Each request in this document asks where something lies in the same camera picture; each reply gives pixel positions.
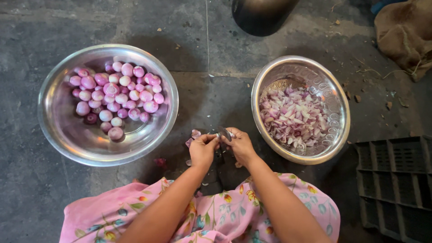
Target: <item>pink dress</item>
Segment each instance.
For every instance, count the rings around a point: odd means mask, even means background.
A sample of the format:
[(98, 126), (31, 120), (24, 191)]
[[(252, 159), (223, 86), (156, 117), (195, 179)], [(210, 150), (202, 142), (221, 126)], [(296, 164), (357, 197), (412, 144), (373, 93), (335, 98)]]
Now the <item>pink dress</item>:
[[(340, 214), (336, 204), (313, 185), (293, 174), (277, 174), (305, 204), (333, 242)], [(131, 183), (96, 197), (77, 200), (64, 209), (60, 242), (115, 242), (135, 219), (173, 183)], [(279, 242), (251, 177), (235, 190), (193, 198), (171, 242)]]

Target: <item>concrete floor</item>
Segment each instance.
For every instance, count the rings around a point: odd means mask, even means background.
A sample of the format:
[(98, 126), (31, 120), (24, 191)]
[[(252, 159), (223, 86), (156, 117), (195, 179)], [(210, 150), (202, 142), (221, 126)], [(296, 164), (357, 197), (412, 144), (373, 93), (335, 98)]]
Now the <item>concrete floor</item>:
[[(423, 112), (432, 106), (430, 74), (412, 83), (402, 72), (385, 80), (373, 72), (356, 73), (368, 67), (384, 75), (399, 69), (372, 42), (374, 17), (365, 1), (302, 0), (276, 34), (263, 38), (244, 33), (234, 23), (230, 0), (2, 0), (0, 6), (2, 242), (57, 242), (63, 209), (70, 202), (133, 178), (146, 183), (161, 176), (177, 178), (187, 168), (184, 142), (191, 130), (212, 131), (217, 125), (248, 132), (255, 150), (274, 171), (295, 173), (329, 194), (342, 215), (339, 242), (389, 241), (361, 226), (358, 159), (351, 146), (321, 165), (291, 163), (263, 141), (250, 108), (258, 71), (276, 57), (295, 54), (323, 64), (341, 83), (348, 82), (345, 89), (352, 95), (361, 95), (360, 103), (349, 101), (349, 141), (407, 137), (410, 131), (432, 134), (431, 115)], [(169, 137), (145, 158), (93, 168), (61, 156), (48, 143), (36, 107), (41, 83), (57, 63), (77, 50), (103, 43), (134, 45), (164, 63), (178, 86), (180, 115)], [(175, 49), (176, 43), (181, 48)], [(397, 96), (408, 98), (410, 107), (402, 107)], [(385, 108), (387, 101), (393, 102), (390, 111)], [(153, 163), (157, 157), (167, 159), (166, 171)], [(215, 163), (206, 179), (214, 182), (219, 173), (222, 186), (211, 183), (204, 191), (232, 189), (248, 176), (229, 159)]]

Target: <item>woman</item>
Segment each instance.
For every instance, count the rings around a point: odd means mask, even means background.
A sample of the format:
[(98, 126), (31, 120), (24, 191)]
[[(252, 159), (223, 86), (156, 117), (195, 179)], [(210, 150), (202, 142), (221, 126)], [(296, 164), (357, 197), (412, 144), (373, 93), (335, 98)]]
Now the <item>woman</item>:
[(189, 149), (192, 166), (175, 182), (139, 182), (64, 209), (60, 242), (336, 242), (339, 211), (327, 195), (293, 174), (276, 174), (255, 153), (248, 134), (227, 128), (221, 140), (251, 174), (235, 190), (193, 197), (219, 148), (216, 134)]

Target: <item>steel bowl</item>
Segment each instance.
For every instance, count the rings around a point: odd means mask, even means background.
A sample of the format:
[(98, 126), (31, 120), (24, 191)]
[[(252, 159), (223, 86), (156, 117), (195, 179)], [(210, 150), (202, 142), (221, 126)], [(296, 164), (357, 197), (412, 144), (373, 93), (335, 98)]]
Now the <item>steel bowl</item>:
[[(87, 125), (75, 112), (79, 100), (69, 84), (75, 67), (86, 66), (105, 72), (107, 61), (143, 66), (162, 80), (165, 102), (143, 124), (124, 119), (124, 136), (111, 141), (97, 124)], [(154, 56), (129, 45), (95, 45), (77, 51), (61, 61), (42, 84), (38, 119), (43, 133), (64, 156), (90, 166), (116, 166), (134, 161), (155, 149), (171, 131), (178, 112), (177, 86), (168, 69)]]
[[(260, 103), (268, 91), (293, 87), (309, 87), (324, 102), (328, 115), (325, 136), (305, 150), (276, 142), (266, 131), (260, 117)], [(321, 64), (300, 56), (284, 56), (263, 67), (255, 79), (251, 96), (255, 124), (264, 140), (279, 155), (295, 163), (315, 165), (335, 156), (343, 147), (349, 133), (348, 100), (336, 78)]]

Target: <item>bowl rim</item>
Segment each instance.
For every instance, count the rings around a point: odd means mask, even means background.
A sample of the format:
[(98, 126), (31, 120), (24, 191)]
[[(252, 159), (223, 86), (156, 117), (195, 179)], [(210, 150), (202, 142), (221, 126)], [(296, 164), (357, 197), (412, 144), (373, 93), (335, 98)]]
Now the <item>bowl rim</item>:
[[(65, 149), (62, 146), (60, 146), (59, 144), (57, 144), (56, 140), (53, 139), (50, 131), (47, 129), (47, 121), (46, 121), (46, 118), (44, 117), (44, 111), (45, 111), (45, 109), (44, 109), (44, 94), (46, 92), (46, 89), (47, 89), (47, 86), (48, 86), (50, 80), (53, 78), (54, 74), (58, 71), (58, 69), (60, 69), (60, 67), (62, 65), (67, 63), (70, 59), (74, 58), (75, 56), (81, 55), (82, 53), (85, 53), (87, 51), (96, 50), (96, 49), (103, 49), (103, 48), (124, 48), (124, 49), (127, 49), (129, 51), (134, 51), (134, 52), (139, 53), (143, 56), (146, 56), (148, 59), (150, 59), (151, 61), (156, 63), (158, 65), (158, 67), (166, 74), (166, 76), (167, 76), (166, 82), (169, 83), (172, 87), (170, 89), (170, 93), (172, 96), (172, 110), (173, 110), (173, 112), (168, 116), (168, 118), (167, 118), (168, 122), (166, 124), (165, 130), (162, 131), (162, 133), (159, 135), (158, 139), (155, 139), (155, 140), (151, 141), (150, 143), (146, 144), (145, 146), (143, 146), (141, 151), (138, 153), (131, 154), (131, 155), (126, 156), (122, 159), (112, 160), (112, 161), (90, 160), (90, 159), (86, 159), (86, 158), (77, 156), (77, 155), (69, 152), (67, 149)], [(97, 167), (118, 166), (118, 165), (132, 162), (134, 160), (137, 160), (137, 159), (145, 156), (146, 154), (150, 153), (155, 148), (157, 148), (165, 140), (165, 138), (168, 136), (168, 134), (171, 132), (171, 130), (174, 126), (175, 120), (177, 118), (177, 113), (178, 113), (178, 90), (177, 90), (177, 85), (175, 84), (174, 78), (172, 77), (169, 70), (165, 67), (165, 65), (161, 61), (159, 61), (156, 57), (154, 57), (150, 53), (148, 53), (142, 49), (139, 49), (137, 47), (134, 47), (131, 45), (124, 45), (124, 44), (94, 45), (94, 46), (90, 46), (90, 47), (81, 49), (79, 51), (76, 51), (76, 52), (68, 55), (66, 58), (64, 58), (60, 63), (58, 63), (50, 71), (50, 73), (47, 75), (44, 82), (42, 83), (42, 86), (41, 86), (41, 89), (40, 89), (39, 95), (38, 95), (38, 122), (39, 122), (39, 125), (42, 129), (42, 132), (44, 133), (47, 140), (62, 155), (66, 156), (67, 158), (69, 158), (71, 160), (74, 160), (76, 162), (79, 162), (81, 164), (85, 164), (88, 166), (97, 166)]]
[[(296, 62), (296, 61), (297, 62), (304, 62), (304, 63), (308, 63), (311, 65), (317, 66), (333, 82), (338, 93), (341, 94), (340, 95), (340, 98), (342, 100), (341, 106), (342, 106), (343, 110), (345, 111), (345, 115), (344, 115), (345, 116), (344, 117), (345, 118), (345, 124), (343, 125), (343, 129), (342, 129), (343, 132), (340, 136), (338, 143), (335, 146), (333, 146), (332, 149), (328, 150), (325, 154), (318, 154), (318, 155), (311, 157), (311, 156), (300, 156), (300, 155), (296, 155), (294, 153), (291, 153), (289, 151), (286, 151), (269, 135), (269, 133), (266, 131), (266, 129), (264, 127), (264, 123), (260, 117), (260, 109), (259, 109), (260, 96), (258, 93), (258, 88), (261, 85), (263, 78), (274, 67), (276, 67), (280, 64), (283, 64), (283, 63)], [(330, 160), (331, 158), (333, 158), (336, 154), (338, 154), (339, 151), (343, 148), (343, 146), (344, 146), (344, 144), (348, 138), (349, 128), (350, 128), (350, 124), (351, 124), (351, 117), (350, 117), (350, 112), (349, 112), (348, 99), (346, 98), (346, 96), (344, 94), (345, 93), (344, 93), (341, 85), (339, 84), (337, 79), (333, 76), (333, 74), (328, 69), (326, 69), (324, 66), (319, 64), (318, 62), (316, 62), (312, 59), (309, 59), (309, 58), (302, 57), (302, 56), (294, 56), (294, 55), (282, 56), (282, 57), (276, 58), (275, 60), (273, 60), (273, 61), (269, 62), (267, 65), (265, 65), (261, 69), (261, 71), (258, 73), (257, 77), (255, 78), (254, 85), (252, 87), (252, 94), (251, 94), (252, 115), (254, 117), (255, 124), (256, 124), (259, 132), (261, 133), (262, 137), (264, 138), (264, 140), (267, 142), (267, 144), (270, 145), (270, 147), (276, 153), (278, 153), (280, 156), (286, 158), (287, 160), (298, 163), (298, 164), (316, 165), (316, 164), (326, 162), (326, 161)]]

